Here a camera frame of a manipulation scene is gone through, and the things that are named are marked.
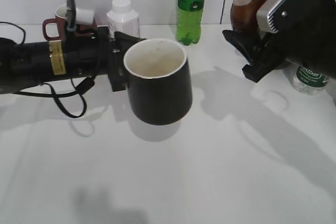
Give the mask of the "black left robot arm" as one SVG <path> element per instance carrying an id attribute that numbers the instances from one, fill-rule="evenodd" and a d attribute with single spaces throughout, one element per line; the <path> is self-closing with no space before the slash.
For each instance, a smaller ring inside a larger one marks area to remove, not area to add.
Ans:
<path id="1" fill-rule="evenodd" d="M 17 44 L 1 38 L 1 94 L 17 93 L 43 83 L 112 74 L 125 52 L 141 38 L 107 27 L 94 36 Z"/>

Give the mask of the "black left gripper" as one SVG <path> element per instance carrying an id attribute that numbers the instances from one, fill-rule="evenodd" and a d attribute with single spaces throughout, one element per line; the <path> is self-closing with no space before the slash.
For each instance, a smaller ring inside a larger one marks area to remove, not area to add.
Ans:
<path id="1" fill-rule="evenodd" d="M 116 31 L 114 38 L 111 38 L 107 26 L 98 27 L 97 32 L 102 36 L 106 46 L 106 70 L 112 91 L 124 91 L 127 86 L 127 77 L 122 63 L 125 51 L 128 51 L 135 44 L 146 40 L 146 38 L 133 37 L 120 31 Z"/>

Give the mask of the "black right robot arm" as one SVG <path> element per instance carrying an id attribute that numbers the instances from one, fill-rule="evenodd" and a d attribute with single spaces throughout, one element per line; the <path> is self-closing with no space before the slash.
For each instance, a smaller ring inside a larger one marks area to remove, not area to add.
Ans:
<path id="1" fill-rule="evenodd" d="M 267 0 L 256 19 L 263 38 L 222 32 L 248 61 L 247 79 L 257 83 L 286 61 L 335 78 L 335 0 Z"/>

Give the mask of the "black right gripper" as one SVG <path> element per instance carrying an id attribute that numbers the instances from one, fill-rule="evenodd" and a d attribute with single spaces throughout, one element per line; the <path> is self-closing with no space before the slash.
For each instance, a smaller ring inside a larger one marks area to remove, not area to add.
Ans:
<path id="1" fill-rule="evenodd" d="M 243 74 L 252 82 L 259 82 L 273 70 L 289 66 L 289 62 L 273 48 L 274 35 L 261 37 L 259 33 L 243 34 L 233 30 L 223 30 L 222 34 L 248 61 L 249 64 L 243 67 Z"/>

